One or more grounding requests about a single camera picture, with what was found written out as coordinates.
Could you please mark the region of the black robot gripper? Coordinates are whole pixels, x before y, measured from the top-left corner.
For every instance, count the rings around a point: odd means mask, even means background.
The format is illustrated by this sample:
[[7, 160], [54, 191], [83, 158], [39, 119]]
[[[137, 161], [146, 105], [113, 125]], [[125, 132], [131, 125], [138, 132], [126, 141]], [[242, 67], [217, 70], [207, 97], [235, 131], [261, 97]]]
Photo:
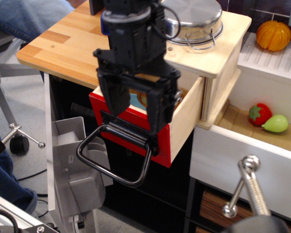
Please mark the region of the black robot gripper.
[[96, 49], [100, 90], [118, 116], [130, 106], [129, 89], [146, 94], [152, 133], [171, 122], [180, 72], [168, 65], [164, 6], [158, 0], [106, 0], [108, 50]]

